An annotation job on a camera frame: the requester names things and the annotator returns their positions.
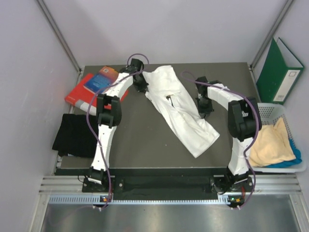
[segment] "white backdrop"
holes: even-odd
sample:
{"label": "white backdrop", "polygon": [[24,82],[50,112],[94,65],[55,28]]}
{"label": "white backdrop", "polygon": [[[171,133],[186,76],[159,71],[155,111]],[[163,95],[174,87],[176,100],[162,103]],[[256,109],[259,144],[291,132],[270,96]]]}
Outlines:
{"label": "white backdrop", "polygon": [[[293,137],[296,145],[302,152],[303,160],[309,164],[309,1],[296,0],[290,12],[278,29],[275,39],[278,37],[286,43],[292,52],[304,64],[305,69],[302,76],[295,85],[289,98],[285,103],[291,124]],[[263,54],[255,68],[255,75],[258,77],[263,68],[268,49]],[[309,170],[297,175],[300,186],[303,190],[307,205],[309,205]]]}
{"label": "white backdrop", "polygon": [[251,62],[285,0],[45,0],[81,66]]}
{"label": "white backdrop", "polygon": [[0,31],[0,231],[24,232],[77,73],[35,1],[2,1]]}

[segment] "binder label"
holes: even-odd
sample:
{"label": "binder label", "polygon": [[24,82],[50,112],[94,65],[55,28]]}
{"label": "binder label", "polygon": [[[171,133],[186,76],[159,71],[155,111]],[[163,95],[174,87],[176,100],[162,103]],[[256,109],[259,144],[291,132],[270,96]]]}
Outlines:
{"label": "binder label", "polygon": [[286,73],[280,88],[274,98],[274,102],[283,102],[286,95],[290,91],[294,81],[296,80],[300,70],[288,70]]}

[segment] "folded black fabric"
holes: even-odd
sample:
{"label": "folded black fabric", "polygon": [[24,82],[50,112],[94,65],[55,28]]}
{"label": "folded black fabric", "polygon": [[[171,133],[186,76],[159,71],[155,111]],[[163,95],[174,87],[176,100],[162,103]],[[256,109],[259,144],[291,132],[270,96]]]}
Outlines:
{"label": "folded black fabric", "polygon": [[[89,116],[90,124],[98,135],[98,124],[95,116]],[[86,115],[64,114],[61,126],[53,144],[53,150],[61,154],[71,154],[77,157],[93,158],[97,140],[91,133]]]}

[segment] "beige cloth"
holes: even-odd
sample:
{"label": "beige cloth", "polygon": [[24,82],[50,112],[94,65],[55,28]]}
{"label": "beige cloth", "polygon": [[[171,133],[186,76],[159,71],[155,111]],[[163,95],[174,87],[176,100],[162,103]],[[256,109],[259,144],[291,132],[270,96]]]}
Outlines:
{"label": "beige cloth", "polygon": [[262,126],[251,148],[249,156],[250,165],[253,167],[264,167],[294,159],[295,155],[290,146],[283,118],[279,118],[275,126]]}

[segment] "plastic basket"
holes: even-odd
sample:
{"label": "plastic basket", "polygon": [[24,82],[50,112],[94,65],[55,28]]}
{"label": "plastic basket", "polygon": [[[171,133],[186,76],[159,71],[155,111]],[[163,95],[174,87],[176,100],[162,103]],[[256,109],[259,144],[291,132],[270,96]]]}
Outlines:
{"label": "plastic basket", "polygon": [[[292,130],[289,126],[287,117],[285,115],[285,108],[279,104],[271,104],[271,103],[258,103],[259,112],[261,116],[261,121],[263,125],[274,125],[278,121],[280,117],[283,118],[285,127],[288,131],[289,139],[291,139],[294,145],[297,148],[297,144],[295,144],[294,138],[292,136]],[[295,173],[295,172],[303,172],[307,167],[305,161],[302,161],[300,164],[290,166],[288,168],[263,168],[263,167],[253,167],[253,169],[257,172],[264,173]]]}

